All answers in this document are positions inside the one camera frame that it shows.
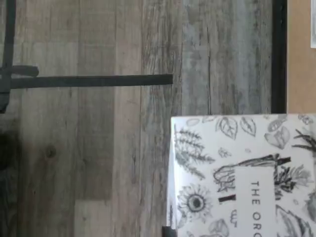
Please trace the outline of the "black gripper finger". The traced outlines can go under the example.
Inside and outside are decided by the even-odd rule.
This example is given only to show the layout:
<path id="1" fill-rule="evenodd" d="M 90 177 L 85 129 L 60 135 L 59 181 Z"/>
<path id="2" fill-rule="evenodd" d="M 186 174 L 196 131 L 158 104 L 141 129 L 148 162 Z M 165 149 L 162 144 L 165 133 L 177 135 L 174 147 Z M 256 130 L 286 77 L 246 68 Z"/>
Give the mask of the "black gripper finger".
<path id="1" fill-rule="evenodd" d="M 171 228 L 170 226 L 162 226 L 161 236 L 162 237 L 177 237 L 177 232 L 175 229 Z"/>

